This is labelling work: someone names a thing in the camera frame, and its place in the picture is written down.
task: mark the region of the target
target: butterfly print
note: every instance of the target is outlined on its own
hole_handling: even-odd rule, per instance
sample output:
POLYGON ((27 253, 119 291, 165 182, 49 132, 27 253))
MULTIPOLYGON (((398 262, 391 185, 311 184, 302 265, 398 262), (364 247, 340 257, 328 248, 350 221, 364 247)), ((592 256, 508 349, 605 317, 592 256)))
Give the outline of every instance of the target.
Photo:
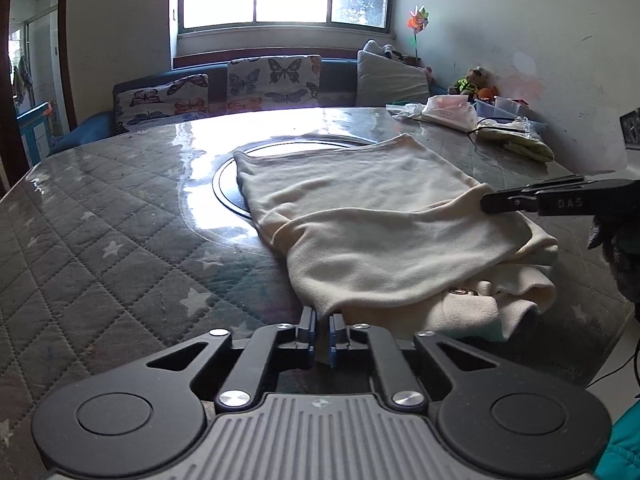
POLYGON ((269 67, 271 68, 271 83, 277 83, 280 81, 280 78, 284 76, 287 77, 292 83, 300 82, 300 75, 298 74, 298 70, 300 70, 300 66, 302 65, 302 59, 293 60, 289 66, 283 68, 280 63, 278 63, 275 59, 269 60, 269 67))
POLYGON ((167 95, 175 94, 180 88, 185 86, 187 83, 191 83, 193 85, 199 86, 201 88, 209 88, 209 79, 204 74, 196 74, 190 75, 188 77, 183 77, 182 79, 178 79, 174 84, 169 86, 169 89, 166 91, 167 95))
POLYGON ((147 112, 146 114, 136 114, 136 116, 127 122, 129 126, 133 126, 135 124, 140 124, 145 121, 151 121, 153 119, 162 119, 164 117, 171 117, 169 115, 163 114, 162 112, 147 112))
POLYGON ((259 112, 262 98, 249 99, 248 101, 231 101, 226 104, 226 108, 233 114, 238 112, 259 112))
POLYGON ((124 112, 122 111, 122 105, 120 104, 120 98, 116 97, 116 100, 113 105, 113 111, 116 114, 116 117, 120 117, 124 112))
POLYGON ((202 112, 207 111, 207 107, 204 105, 204 99, 198 97, 193 101, 178 101, 175 105, 175 115, 185 114, 187 112, 202 112))
POLYGON ((129 130, 127 130, 124 125, 122 124, 122 122, 119 122, 116 124, 116 135, 119 134, 127 134, 129 133, 129 130))
POLYGON ((303 96, 307 94, 307 90, 303 88, 291 94, 281 94, 279 92, 267 92, 264 96, 272 99, 276 103, 299 103, 303 96))
POLYGON ((311 56, 311 70, 313 70, 314 74, 320 73, 320 63, 322 60, 319 56, 311 56))
POLYGON ((134 92, 133 99, 131 100, 129 107, 141 105, 142 103, 158 104, 161 102, 162 101, 158 97, 158 90, 155 88, 151 90, 138 90, 137 92, 134 92))
POLYGON ((238 74, 229 73, 229 86, 231 86, 231 95, 240 95, 240 92, 244 90, 246 94, 252 94, 255 92, 255 84, 258 82, 258 76, 260 75, 260 69, 256 68, 251 70, 245 78, 240 78, 238 74))
POLYGON ((318 99, 318 85, 314 83, 307 83, 306 87, 309 88, 309 92, 311 92, 312 99, 318 99))

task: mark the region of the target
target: hanging clothes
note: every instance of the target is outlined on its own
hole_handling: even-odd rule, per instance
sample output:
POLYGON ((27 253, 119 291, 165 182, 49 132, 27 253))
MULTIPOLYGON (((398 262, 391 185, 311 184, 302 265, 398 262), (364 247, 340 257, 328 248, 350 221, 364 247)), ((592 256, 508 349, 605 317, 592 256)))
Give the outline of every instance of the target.
POLYGON ((22 79, 22 82, 24 84, 24 88, 29 95, 31 108, 33 108, 36 105, 36 99, 33 94, 33 79, 31 78, 31 70, 29 68, 29 64, 27 63, 27 60, 24 56, 21 56, 20 61, 18 62, 18 74, 20 75, 20 78, 22 79))

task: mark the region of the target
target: table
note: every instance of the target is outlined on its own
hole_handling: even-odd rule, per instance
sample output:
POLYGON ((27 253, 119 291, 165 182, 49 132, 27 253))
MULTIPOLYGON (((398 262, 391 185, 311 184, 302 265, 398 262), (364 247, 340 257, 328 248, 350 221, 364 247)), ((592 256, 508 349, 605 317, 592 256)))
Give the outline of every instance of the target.
MULTIPOLYGON (((94 142, 37 165, 0 202, 0 478, 43 471, 31 413, 49 390, 211 328, 236 338, 296 322, 286 268, 252 224, 215 197, 212 178, 238 146, 302 137, 384 140, 409 133, 495 189, 568 172, 381 108, 252 112, 159 126, 94 142)), ((556 304, 501 344, 474 343, 586 384, 632 306, 599 251, 589 218, 537 218, 558 238, 556 304)), ((327 389, 291 374, 288 391, 327 389)))

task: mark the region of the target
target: plastic bag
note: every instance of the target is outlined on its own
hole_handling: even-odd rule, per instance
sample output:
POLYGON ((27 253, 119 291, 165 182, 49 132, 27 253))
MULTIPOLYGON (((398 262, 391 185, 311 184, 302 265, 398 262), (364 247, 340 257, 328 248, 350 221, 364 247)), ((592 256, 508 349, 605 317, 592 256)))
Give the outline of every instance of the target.
POLYGON ((422 109, 424 121, 449 126, 461 132, 470 132, 478 125, 478 114, 466 95, 435 95, 429 97, 422 109))

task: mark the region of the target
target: sofa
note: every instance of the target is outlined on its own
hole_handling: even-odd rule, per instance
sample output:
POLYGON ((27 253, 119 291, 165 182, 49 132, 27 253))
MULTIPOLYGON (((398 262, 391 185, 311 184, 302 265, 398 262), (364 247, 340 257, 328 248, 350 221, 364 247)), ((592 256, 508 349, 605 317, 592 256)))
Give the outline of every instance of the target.
MULTIPOLYGON (((169 70, 168 72, 119 83, 113 87, 113 96, 115 99, 116 95, 122 92, 155 87, 191 75, 206 74, 209 77, 209 116, 223 115, 226 113, 226 65, 226 62, 222 62, 169 70)), ((320 106, 355 106, 357 82, 358 67, 356 60, 323 59, 318 90, 320 106)), ((116 120, 114 111, 100 112, 89 117, 60 140, 49 155, 115 135, 116 120)))

